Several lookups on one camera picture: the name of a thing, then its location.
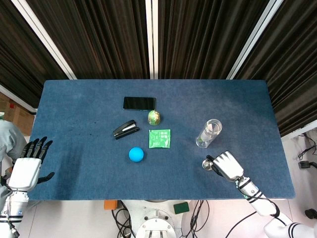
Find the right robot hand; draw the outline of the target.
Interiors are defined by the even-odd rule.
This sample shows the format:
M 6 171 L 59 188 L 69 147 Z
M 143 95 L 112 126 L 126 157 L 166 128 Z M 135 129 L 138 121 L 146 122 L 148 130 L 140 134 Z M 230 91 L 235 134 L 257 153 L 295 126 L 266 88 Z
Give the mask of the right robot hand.
M 215 158 L 207 155 L 207 159 L 211 161 L 212 170 L 230 182 L 235 182 L 244 175 L 244 169 L 230 151 L 225 151 Z

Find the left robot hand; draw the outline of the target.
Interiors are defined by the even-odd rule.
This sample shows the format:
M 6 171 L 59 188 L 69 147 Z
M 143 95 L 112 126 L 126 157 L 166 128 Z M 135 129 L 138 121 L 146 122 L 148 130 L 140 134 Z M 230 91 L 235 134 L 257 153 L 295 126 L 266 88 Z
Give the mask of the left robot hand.
M 10 190 L 29 192 L 36 185 L 53 178 L 55 172 L 40 177 L 41 166 L 52 143 L 53 141 L 47 141 L 45 136 L 42 139 L 37 138 L 30 141 L 24 146 L 20 157 L 13 165 L 12 174 L 7 185 Z

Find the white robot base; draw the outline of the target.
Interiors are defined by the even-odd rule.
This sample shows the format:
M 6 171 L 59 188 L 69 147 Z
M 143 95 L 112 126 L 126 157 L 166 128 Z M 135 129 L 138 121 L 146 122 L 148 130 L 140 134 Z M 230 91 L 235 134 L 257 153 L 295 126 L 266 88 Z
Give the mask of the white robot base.
M 131 238 L 181 238 L 184 211 L 174 207 L 190 200 L 122 200 L 130 219 Z

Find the person in grey clothing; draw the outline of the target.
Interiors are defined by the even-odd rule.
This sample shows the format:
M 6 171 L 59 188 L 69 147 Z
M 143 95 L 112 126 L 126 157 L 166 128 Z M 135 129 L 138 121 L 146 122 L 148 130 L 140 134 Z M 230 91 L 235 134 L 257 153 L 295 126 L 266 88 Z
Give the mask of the person in grey clothing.
M 15 163 L 26 144 L 24 135 L 17 126 L 12 122 L 0 119 L 0 204 L 5 202 L 10 193 L 1 178 L 2 161 L 5 157 L 10 157 Z

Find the clear plastic bottle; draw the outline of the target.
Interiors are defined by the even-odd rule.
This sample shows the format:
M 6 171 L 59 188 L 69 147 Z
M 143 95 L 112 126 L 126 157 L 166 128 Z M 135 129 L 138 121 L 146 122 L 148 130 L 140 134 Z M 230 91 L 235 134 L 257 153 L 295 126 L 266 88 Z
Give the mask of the clear plastic bottle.
M 217 119 L 208 120 L 203 130 L 196 138 L 196 145 L 200 148 L 207 148 L 221 133 L 222 123 Z

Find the cardboard box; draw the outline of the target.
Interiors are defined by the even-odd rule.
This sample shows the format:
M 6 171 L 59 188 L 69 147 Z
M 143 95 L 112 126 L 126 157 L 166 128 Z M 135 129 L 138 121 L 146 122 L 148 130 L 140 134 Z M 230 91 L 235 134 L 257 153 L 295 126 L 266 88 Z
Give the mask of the cardboard box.
M 30 136 L 35 116 L 0 92 L 0 119 L 12 122 L 23 135 Z

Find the green block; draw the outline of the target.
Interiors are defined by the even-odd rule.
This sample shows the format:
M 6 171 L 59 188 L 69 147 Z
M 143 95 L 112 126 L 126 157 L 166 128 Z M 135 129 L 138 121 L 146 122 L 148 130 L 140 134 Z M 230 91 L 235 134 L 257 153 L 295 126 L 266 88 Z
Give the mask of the green block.
M 175 215 L 186 213 L 190 211 L 188 202 L 181 202 L 173 204 Z

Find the green sachet packet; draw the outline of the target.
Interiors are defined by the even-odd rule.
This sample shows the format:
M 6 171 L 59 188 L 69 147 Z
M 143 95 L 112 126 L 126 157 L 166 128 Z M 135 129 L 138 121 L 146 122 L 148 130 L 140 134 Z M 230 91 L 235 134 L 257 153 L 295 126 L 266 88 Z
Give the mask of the green sachet packet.
M 170 129 L 150 129 L 149 148 L 170 148 L 171 130 Z

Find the blue table cloth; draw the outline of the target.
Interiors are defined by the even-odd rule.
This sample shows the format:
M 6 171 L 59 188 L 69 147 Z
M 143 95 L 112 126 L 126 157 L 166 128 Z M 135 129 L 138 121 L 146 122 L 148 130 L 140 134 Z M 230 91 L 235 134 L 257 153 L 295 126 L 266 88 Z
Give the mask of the blue table cloth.
M 202 161 L 230 151 L 268 198 L 295 195 L 261 80 L 50 80 L 32 139 L 49 147 L 32 200 L 235 199 Z

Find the black power adapter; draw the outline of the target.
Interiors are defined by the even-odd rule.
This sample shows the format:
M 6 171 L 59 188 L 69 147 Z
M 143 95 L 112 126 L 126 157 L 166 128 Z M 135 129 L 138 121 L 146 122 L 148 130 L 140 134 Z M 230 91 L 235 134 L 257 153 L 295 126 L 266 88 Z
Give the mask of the black power adapter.
M 310 167 L 314 167 L 317 169 L 317 163 L 316 162 L 310 162 L 310 161 L 300 161 L 299 163 L 300 169 L 309 169 Z

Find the green patterned cup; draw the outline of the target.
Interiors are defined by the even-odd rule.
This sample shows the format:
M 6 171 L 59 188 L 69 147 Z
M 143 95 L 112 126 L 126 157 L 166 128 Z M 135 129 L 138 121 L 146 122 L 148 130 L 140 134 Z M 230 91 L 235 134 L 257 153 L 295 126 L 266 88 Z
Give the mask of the green patterned cup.
M 148 113 L 148 123 L 150 125 L 158 125 L 160 121 L 160 113 L 158 111 L 152 110 Z

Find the blue ball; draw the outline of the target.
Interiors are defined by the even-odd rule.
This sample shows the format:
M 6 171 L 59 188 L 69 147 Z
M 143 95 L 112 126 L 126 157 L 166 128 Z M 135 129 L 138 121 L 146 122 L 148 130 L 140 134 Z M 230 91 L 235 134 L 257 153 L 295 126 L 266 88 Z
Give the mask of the blue ball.
M 128 156 L 132 162 L 137 163 L 143 160 L 144 151 L 140 147 L 133 147 L 130 149 Z

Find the black smartphone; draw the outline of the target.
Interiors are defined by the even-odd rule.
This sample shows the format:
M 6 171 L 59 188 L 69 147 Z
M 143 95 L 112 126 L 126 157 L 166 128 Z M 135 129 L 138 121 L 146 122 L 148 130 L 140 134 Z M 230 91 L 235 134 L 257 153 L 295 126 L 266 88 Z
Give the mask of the black smartphone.
M 156 108 L 156 98 L 152 97 L 124 97 L 125 110 L 151 111 Z

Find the black stapler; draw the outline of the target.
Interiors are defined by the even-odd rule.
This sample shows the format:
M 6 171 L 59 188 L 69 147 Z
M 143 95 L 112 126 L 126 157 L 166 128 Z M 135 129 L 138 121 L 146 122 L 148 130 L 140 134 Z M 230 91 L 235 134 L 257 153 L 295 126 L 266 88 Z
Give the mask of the black stapler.
M 136 125 L 136 122 L 134 120 L 130 120 L 115 129 L 112 134 L 114 138 L 118 140 L 139 130 L 140 128 Z

